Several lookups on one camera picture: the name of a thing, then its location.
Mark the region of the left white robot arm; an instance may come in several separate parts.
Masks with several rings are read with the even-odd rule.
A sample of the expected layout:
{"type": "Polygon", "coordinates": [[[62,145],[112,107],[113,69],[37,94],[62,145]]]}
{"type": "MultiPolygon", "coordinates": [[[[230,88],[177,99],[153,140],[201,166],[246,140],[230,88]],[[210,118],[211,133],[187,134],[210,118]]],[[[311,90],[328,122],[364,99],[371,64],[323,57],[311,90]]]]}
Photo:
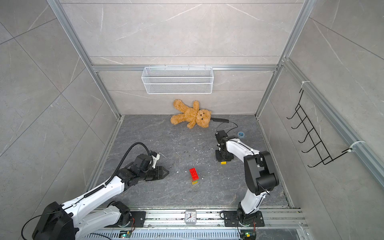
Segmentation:
{"type": "Polygon", "coordinates": [[[169,171],[162,167],[136,172],[130,167],[120,169],[110,180],[91,191],[63,204],[46,206],[32,234],[34,240],[79,240],[101,228],[134,225],[131,210],[121,201],[112,201],[98,212],[94,209],[139,181],[164,179],[169,171]]]}

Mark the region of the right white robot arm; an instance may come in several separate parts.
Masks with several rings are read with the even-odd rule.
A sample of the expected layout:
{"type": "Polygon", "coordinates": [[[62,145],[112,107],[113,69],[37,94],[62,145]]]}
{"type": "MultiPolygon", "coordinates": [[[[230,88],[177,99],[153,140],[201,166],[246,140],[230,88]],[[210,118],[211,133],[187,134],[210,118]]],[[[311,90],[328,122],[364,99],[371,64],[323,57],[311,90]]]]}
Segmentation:
{"type": "Polygon", "coordinates": [[[225,164],[234,158],[244,164],[247,192],[236,211],[224,211],[225,226],[265,226],[262,212],[259,211],[265,197],[279,185],[279,176],[271,154],[257,151],[242,143],[234,136],[228,136],[224,130],[215,134],[218,142],[216,159],[225,164]]]}

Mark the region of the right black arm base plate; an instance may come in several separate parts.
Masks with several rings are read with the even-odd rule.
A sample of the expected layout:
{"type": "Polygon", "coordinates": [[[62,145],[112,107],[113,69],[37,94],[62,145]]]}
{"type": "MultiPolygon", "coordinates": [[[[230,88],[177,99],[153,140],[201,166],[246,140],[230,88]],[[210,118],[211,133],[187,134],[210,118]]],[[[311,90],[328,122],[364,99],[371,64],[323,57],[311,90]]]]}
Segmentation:
{"type": "Polygon", "coordinates": [[[251,226],[264,227],[264,217],[262,212],[257,211],[252,214],[245,215],[241,211],[221,211],[220,217],[224,220],[225,227],[251,226]]]}

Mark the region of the red long lego brick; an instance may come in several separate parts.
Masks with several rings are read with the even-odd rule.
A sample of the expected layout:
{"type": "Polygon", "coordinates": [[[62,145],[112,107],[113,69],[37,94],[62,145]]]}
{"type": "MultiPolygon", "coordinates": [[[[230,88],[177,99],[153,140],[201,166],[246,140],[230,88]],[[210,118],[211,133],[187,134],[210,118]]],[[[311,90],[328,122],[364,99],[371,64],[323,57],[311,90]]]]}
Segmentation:
{"type": "Polygon", "coordinates": [[[190,174],[191,174],[192,182],[196,182],[199,180],[199,175],[195,168],[190,169],[190,174]]]}

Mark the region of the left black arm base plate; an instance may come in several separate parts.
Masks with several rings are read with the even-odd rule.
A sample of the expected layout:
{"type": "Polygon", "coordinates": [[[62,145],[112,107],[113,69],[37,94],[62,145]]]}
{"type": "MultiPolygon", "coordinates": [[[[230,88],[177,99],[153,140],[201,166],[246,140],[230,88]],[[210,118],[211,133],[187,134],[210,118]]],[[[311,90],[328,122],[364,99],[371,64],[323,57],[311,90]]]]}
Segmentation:
{"type": "Polygon", "coordinates": [[[144,223],[146,220],[146,211],[133,211],[130,212],[131,217],[130,217],[130,222],[128,225],[128,228],[132,227],[132,224],[135,224],[135,228],[143,228],[144,223]]]}

